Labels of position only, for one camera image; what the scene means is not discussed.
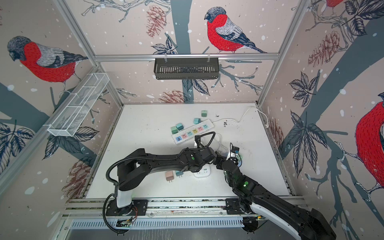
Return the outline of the white square socket cube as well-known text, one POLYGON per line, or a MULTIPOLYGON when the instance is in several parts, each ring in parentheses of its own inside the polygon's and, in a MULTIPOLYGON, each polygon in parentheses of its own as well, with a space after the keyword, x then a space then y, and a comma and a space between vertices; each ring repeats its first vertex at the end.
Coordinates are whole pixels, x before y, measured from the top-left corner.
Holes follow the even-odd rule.
POLYGON ((194 173, 196 178, 206 178, 211 174, 210 165, 204 165, 198 172, 194 173))

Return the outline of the white multicolour power strip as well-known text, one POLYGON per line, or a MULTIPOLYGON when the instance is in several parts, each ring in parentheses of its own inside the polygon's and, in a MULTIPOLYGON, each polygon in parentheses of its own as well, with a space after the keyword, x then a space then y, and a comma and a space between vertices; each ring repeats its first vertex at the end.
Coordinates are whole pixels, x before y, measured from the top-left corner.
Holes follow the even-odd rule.
POLYGON ((194 139, 197 135, 207 133, 214 128, 214 124, 211 120, 205 120, 189 128, 186 128, 176 134, 172 135, 172 139, 176 145, 194 139))

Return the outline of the teal plug adapter front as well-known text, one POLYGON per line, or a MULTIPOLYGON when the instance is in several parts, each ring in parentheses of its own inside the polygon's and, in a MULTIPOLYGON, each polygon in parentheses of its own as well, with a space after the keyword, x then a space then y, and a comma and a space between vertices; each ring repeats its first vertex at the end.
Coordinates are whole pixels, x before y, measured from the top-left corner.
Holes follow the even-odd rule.
POLYGON ((175 171, 177 177, 181 177, 184 173, 180 171, 175 171))

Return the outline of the pink plug adapter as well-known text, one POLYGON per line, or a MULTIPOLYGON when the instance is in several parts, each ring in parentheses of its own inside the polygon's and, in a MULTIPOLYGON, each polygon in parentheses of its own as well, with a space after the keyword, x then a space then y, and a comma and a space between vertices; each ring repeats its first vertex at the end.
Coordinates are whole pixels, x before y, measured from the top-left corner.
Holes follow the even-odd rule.
POLYGON ((166 180, 168 182, 172 182, 174 180, 174 172, 173 171, 167 171, 166 172, 166 180))

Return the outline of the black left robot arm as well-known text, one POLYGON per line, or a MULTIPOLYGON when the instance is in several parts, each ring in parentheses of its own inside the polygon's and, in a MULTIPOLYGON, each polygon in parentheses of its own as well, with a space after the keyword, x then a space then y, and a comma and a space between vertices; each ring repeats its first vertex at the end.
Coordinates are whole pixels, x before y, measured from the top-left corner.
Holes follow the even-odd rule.
POLYGON ((114 185, 114 192, 106 198, 103 204, 102 217, 106 226, 117 235, 124 235, 127 230, 114 228, 107 220, 109 199, 114 197, 117 209, 128 208, 135 211, 133 220, 137 219, 138 209, 132 203, 132 197, 127 193, 138 187, 144 178, 152 173, 179 171, 199 172, 204 165, 215 165, 222 169, 226 156, 213 150, 210 145, 215 139, 215 132, 195 136, 196 148, 184 148, 176 155, 154 155, 146 153, 144 148, 137 149, 125 158, 113 163, 106 171, 106 180, 114 185))

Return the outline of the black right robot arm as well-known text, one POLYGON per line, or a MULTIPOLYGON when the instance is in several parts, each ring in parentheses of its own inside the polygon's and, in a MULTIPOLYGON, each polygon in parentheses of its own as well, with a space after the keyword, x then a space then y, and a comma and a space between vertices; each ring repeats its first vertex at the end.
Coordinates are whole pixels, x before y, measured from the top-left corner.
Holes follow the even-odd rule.
POLYGON ((243 175, 231 160, 221 164, 225 179, 239 197, 245 213, 265 217, 296 240, 335 240, 336 233, 322 213, 296 207, 265 189, 257 181, 243 175))

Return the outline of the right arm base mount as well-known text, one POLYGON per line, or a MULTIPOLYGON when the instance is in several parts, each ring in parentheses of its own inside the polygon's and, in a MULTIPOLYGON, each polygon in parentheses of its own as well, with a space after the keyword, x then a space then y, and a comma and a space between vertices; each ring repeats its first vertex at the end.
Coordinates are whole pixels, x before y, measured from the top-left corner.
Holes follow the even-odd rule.
POLYGON ((251 210, 251 202, 239 198, 227 198, 225 199, 226 205, 224 210, 228 215, 248 215, 253 213, 251 210))

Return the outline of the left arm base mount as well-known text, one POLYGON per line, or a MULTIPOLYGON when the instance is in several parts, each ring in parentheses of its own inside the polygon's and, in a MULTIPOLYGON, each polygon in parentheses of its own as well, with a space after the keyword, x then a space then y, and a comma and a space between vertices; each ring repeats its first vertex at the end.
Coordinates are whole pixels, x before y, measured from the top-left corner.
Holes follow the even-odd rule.
POLYGON ((106 206, 106 216, 110 217, 122 217, 122 216, 144 216, 148 207, 148 200, 132 200, 131 204, 123 207, 117 207, 117 200, 113 199, 109 201, 106 206))

